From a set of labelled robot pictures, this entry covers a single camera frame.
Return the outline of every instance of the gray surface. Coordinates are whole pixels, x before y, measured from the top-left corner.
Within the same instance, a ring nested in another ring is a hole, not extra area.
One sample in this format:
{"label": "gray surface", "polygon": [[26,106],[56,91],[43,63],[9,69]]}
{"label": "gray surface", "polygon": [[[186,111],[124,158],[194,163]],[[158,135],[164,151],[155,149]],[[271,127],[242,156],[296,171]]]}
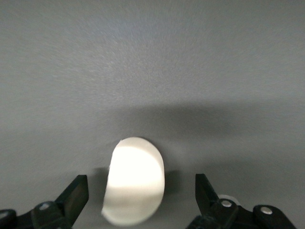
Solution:
{"label": "gray surface", "polygon": [[134,228],[185,228],[194,175],[305,225],[304,1],[1,1],[0,208],[24,213],[77,174],[101,216],[118,141],[164,157],[164,201]]}

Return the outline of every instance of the metal screw head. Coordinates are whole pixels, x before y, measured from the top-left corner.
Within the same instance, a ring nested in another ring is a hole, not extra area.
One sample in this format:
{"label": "metal screw head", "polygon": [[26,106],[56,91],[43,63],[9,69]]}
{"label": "metal screw head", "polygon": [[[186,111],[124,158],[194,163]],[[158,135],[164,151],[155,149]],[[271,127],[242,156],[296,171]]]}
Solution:
{"label": "metal screw head", "polygon": [[47,209],[49,207],[49,204],[48,203],[43,203],[40,207],[39,207],[39,210],[40,211],[43,211],[45,209]]}
{"label": "metal screw head", "polygon": [[8,216],[8,212],[6,211],[6,212],[2,212],[2,213],[0,213],[0,219],[2,219],[2,218],[4,218],[4,217],[7,217]]}
{"label": "metal screw head", "polygon": [[261,207],[261,211],[267,215],[271,215],[272,214],[272,210],[270,208],[267,207]]}
{"label": "metal screw head", "polygon": [[232,203],[228,200],[223,200],[221,201],[222,206],[229,208],[230,206],[232,206]]}

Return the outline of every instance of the white object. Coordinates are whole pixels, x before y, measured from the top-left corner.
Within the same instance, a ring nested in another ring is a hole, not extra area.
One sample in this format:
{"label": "white object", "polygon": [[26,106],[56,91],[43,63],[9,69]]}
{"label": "white object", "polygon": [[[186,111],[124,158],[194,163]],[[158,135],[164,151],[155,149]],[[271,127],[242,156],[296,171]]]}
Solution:
{"label": "white object", "polygon": [[102,215],[116,226],[141,223],[161,204],[164,185],[158,149],[142,138],[126,138],[112,154]]}

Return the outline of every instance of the black plastic part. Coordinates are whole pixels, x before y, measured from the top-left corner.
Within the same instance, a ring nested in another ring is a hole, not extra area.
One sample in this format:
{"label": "black plastic part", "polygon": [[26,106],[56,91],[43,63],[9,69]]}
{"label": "black plastic part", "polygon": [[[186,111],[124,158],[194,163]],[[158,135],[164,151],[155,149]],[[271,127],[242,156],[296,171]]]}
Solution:
{"label": "black plastic part", "polygon": [[195,196],[201,215],[206,214],[219,198],[205,174],[196,174]]}
{"label": "black plastic part", "polygon": [[0,228],[8,226],[16,219],[16,212],[12,209],[0,210]]}
{"label": "black plastic part", "polygon": [[[223,201],[232,205],[224,207]],[[196,217],[187,229],[230,229],[238,213],[237,205],[227,199],[220,199],[212,205],[210,210],[202,216]]]}
{"label": "black plastic part", "polygon": [[231,226],[231,229],[259,229],[259,227],[254,221],[253,213],[238,206],[237,218]]}
{"label": "black plastic part", "polygon": [[[261,211],[262,207],[271,209],[268,215]],[[296,229],[285,214],[278,208],[269,205],[257,205],[253,208],[254,219],[262,229]]]}
{"label": "black plastic part", "polygon": [[86,175],[78,175],[55,200],[64,217],[74,224],[89,199],[88,180]]}
{"label": "black plastic part", "polygon": [[71,224],[52,201],[37,205],[31,211],[34,229],[71,229]]}
{"label": "black plastic part", "polygon": [[[33,210],[18,217],[14,210],[9,210],[9,217],[3,217],[0,220],[0,229],[70,229],[88,199],[87,176],[78,175],[55,202],[41,203]],[[46,203],[50,204],[51,208],[42,207]]]}

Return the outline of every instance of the screw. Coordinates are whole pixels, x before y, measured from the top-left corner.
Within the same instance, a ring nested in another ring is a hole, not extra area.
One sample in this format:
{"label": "screw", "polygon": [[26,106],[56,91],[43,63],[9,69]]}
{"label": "screw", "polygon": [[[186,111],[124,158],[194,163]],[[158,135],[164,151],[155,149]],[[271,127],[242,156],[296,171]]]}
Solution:
{"label": "screw", "polygon": [[261,207],[261,211],[267,215],[271,215],[272,214],[272,210],[270,208],[267,207]]}
{"label": "screw", "polygon": [[221,201],[221,204],[226,208],[229,208],[230,206],[232,206],[232,203],[228,200]]}
{"label": "screw", "polygon": [[39,207],[39,210],[40,211],[43,211],[45,209],[47,209],[50,205],[48,203],[43,203],[40,207]]}
{"label": "screw", "polygon": [[7,217],[8,214],[9,213],[7,211],[0,213],[0,219]]}

